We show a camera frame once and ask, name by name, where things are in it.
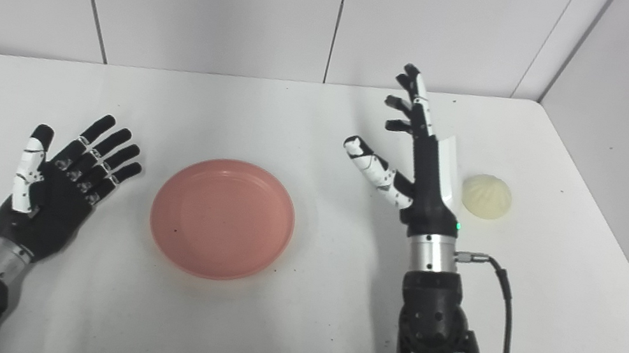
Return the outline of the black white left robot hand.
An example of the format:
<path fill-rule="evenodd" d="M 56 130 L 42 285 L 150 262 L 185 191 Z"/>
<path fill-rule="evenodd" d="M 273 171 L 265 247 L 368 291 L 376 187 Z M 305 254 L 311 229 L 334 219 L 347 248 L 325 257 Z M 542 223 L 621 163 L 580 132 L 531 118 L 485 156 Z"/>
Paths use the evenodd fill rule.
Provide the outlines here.
<path fill-rule="evenodd" d="M 132 133 L 112 132 L 115 117 L 94 121 L 55 155 L 53 128 L 40 124 L 20 155 L 11 194 L 0 206 L 0 238 L 42 261 L 74 238 L 96 206 L 142 172 Z"/>

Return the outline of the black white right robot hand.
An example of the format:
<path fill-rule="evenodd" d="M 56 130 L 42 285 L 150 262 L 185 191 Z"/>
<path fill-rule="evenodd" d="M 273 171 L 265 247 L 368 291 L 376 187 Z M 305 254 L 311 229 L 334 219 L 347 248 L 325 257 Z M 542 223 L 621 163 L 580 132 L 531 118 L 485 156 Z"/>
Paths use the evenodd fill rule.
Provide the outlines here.
<path fill-rule="evenodd" d="M 396 81 L 407 92 L 407 98 L 388 95 L 386 106 L 399 110 L 402 120 L 388 120 L 387 131 L 406 133 L 412 137 L 414 179 L 408 180 L 387 160 L 375 153 L 359 135 L 346 138 L 343 148 L 365 180 L 382 197 L 397 208 L 407 235 L 457 237 L 459 222 L 451 208 L 447 140 L 438 140 L 432 129 L 431 108 L 427 87 L 419 68 L 406 64 Z"/>

